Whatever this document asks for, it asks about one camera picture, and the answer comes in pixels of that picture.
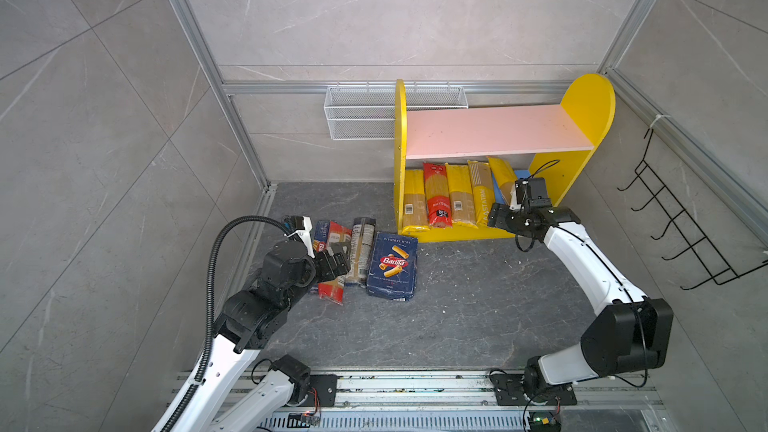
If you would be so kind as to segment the red blue spaghetti pack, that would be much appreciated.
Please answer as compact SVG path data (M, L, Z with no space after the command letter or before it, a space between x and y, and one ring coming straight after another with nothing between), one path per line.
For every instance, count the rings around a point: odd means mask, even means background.
M320 298L343 304L352 230L336 222L320 220L313 232L313 248Z

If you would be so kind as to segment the yellow spaghetti pack white lettering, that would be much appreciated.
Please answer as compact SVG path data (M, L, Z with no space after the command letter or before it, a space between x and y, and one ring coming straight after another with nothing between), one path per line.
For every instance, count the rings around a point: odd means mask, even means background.
M495 202L491 168L487 162L479 161L469 161L468 167L476 223L479 227L486 227L488 224L488 216Z

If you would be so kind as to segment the yellow spaghetti pack barcode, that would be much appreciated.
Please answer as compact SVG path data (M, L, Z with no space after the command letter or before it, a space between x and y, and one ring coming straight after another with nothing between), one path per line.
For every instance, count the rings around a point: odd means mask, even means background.
M453 225L476 228L477 222L469 166L446 164L445 167Z

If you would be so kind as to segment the dark label spaghetti pack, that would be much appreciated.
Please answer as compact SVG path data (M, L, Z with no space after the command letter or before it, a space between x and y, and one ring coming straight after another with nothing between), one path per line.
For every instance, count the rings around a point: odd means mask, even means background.
M376 220L358 217L352 227L349 272L345 277L347 286L364 286L367 280L372 249L375 240Z

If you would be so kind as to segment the blue Barilla pasta bag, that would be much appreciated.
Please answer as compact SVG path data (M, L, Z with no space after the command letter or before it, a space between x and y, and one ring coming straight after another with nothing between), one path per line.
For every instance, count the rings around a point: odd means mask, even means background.
M366 279L369 295L392 301L408 301L415 294L418 240L415 237L378 232Z

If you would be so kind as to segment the yellow spaghetti pack top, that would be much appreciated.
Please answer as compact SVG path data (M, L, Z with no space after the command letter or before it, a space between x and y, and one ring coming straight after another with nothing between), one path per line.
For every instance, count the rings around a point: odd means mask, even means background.
M413 234L428 228L423 170L408 169L404 177L402 232Z

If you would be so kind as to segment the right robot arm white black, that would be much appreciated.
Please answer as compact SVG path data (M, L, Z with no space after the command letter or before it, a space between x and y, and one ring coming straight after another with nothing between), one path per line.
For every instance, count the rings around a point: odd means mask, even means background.
M574 382L648 373L665 364L674 319L671 306L635 286L569 208L552 204L544 178L516 180L511 203L494 205L488 224L553 252L595 313L577 344L529 359L522 380L527 400L543 403Z

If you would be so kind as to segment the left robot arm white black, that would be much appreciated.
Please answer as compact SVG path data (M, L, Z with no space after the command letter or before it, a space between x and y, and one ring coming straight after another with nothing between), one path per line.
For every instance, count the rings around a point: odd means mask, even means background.
M283 406L306 406L302 419L319 418L321 400L311 384L311 369L285 355L272 360L254 388L226 412L225 398L272 335L287 321L289 311L315 285L345 275L346 243L307 253L301 242L277 243L256 270L248 288L228 298L211 327L208 351L201 354L157 431L253 431Z

